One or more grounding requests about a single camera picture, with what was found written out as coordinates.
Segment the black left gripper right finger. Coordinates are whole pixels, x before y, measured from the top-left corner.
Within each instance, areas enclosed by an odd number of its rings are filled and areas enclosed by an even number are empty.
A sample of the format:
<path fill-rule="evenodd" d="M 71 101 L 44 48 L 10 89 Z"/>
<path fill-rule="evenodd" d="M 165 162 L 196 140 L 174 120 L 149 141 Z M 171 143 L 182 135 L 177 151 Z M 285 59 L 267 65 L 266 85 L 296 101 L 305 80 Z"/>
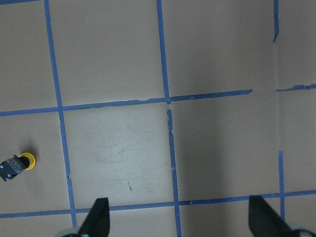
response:
<path fill-rule="evenodd" d="M 250 196 L 248 226 L 254 237 L 314 237 L 316 234 L 302 228 L 292 228 L 261 196 Z"/>

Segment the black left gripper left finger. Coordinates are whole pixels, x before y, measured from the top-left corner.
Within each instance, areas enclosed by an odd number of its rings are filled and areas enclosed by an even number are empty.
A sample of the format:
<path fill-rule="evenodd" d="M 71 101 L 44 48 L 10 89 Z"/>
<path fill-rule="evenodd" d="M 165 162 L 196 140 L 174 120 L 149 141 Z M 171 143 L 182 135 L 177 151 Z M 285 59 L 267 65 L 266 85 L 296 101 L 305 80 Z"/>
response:
<path fill-rule="evenodd" d="M 96 199 L 84 223 L 79 237 L 107 237 L 110 232 L 110 209 L 108 198 Z"/>

